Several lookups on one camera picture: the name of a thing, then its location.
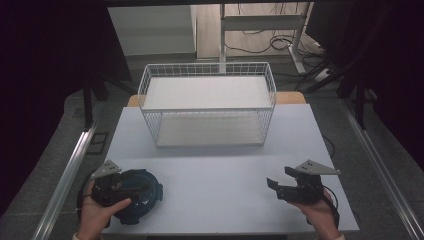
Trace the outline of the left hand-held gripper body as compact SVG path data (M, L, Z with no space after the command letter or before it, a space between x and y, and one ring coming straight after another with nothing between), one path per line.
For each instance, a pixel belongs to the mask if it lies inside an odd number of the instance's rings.
M90 175L94 181L92 199L104 207L112 206L125 199L134 199L131 190L123 187L121 168L111 160L106 160Z

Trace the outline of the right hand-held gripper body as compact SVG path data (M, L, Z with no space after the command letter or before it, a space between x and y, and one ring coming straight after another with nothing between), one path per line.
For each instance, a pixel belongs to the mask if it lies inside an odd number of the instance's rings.
M314 204L322 199L324 185L321 181L322 175L340 175L341 171L326 165L314 162L310 159L295 167L299 172L296 187L287 187L288 199L286 201Z

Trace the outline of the dark blue round container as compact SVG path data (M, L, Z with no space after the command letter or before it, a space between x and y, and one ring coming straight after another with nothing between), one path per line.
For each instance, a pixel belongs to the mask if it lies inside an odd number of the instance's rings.
M143 189L130 189L131 191L148 190L149 196L144 199L133 199L131 204L125 209L118 211L115 217L120 220L123 225L136 225L140 219L146 216L156 205L158 201L163 199L163 185L157 178L146 169L128 170L122 173L123 187L126 181L143 181L146 186Z

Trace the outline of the person's left hand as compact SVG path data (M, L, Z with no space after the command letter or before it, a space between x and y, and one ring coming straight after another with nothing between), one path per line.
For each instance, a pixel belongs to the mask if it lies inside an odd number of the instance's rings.
M74 234L73 240L103 240L102 231L106 228L110 218L128 207L132 200L124 199L112 206L103 207L91 198L94 182L90 181L83 199L81 207L81 219L78 231Z

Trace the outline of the person's right hand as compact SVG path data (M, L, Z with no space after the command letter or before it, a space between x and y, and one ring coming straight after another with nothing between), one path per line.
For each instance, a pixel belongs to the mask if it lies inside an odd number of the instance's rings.
M336 227L331 208L323 200L312 205L291 205L299 208L313 226L317 234L316 240L345 240L345 236Z

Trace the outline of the dark floor plate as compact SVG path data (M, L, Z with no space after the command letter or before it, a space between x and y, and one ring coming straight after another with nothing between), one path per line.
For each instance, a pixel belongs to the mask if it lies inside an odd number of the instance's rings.
M101 155L105 149L108 132L95 133L89 143L86 153L88 155Z

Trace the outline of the wooden table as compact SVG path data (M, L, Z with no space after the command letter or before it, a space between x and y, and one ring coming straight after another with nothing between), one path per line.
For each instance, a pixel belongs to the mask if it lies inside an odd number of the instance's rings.
M277 92L277 104L306 104L305 97L302 93L297 91ZM138 96L133 95L129 98L128 107L138 107Z

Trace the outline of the black metal stand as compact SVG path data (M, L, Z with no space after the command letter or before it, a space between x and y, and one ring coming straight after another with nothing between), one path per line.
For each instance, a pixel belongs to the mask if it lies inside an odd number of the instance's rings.
M344 67L330 73L327 77L314 85L302 90L302 93L312 93L324 86L342 79L337 88L337 96L342 99L347 99L352 92L355 92L354 98L354 119L362 130L366 129L364 122L364 107L366 100L366 85L365 79L360 73L360 64L353 60Z
M103 73L98 73L94 75L87 75L83 79L83 103L84 103L84 119L85 126L84 131L88 132L94 126L94 113L92 105L92 95L95 95L96 99L99 101L106 101L109 96L109 92L106 89L105 83L110 83L111 85L123 90L128 93L130 96L136 94L136 90L121 81L115 80L112 77L109 77Z

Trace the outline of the white power strip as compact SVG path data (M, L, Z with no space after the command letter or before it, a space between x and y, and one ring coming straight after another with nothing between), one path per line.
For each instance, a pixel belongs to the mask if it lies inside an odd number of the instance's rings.
M319 74L314 77L315 82L320 82L327 78L332 73L332 70L329 68L323 69Z

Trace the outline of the dark curtain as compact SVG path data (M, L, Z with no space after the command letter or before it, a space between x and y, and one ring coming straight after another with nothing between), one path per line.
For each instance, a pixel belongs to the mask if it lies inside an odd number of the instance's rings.
M424 0L316 0L306 33L336 69L338 95L374 92L374 111L424 170Z
M29 176L64 112L90 84L131 74L106 0L0 0L0 216Z

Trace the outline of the white panel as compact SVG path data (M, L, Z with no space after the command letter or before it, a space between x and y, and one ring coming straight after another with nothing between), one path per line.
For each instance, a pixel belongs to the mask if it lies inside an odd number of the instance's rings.
M125 56L195 52L188 5L110 7L108 12Z

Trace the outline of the aluminium rail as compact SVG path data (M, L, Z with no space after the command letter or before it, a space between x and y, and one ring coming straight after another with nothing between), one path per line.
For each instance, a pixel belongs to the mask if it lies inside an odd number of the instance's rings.
M94 127L81 133L31 240L48 240L94 133Z
M413 211L406 197L401 193L400 188L391 176L389 170L383 162L383 159L368 135L357 122L354 115L354 108L348 100L341 100L341 105L344 109L353 131L358 136L361 145L370 160L374 171L378 175L380 182L386 190L389 199L391 200L398 216L400 217L406 231L411 240L424 240L424 228L420 225L419 220Z

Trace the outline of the white metal desk frame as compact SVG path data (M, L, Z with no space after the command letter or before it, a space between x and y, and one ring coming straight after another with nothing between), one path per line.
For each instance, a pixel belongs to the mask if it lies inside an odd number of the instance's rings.
M310 2L299 15L227 16L225 5L220 4L219 61L226 62L225 33L227 31L293 30L294 38L288 46L289 54L299 75L305 75L298 46L307 20Z

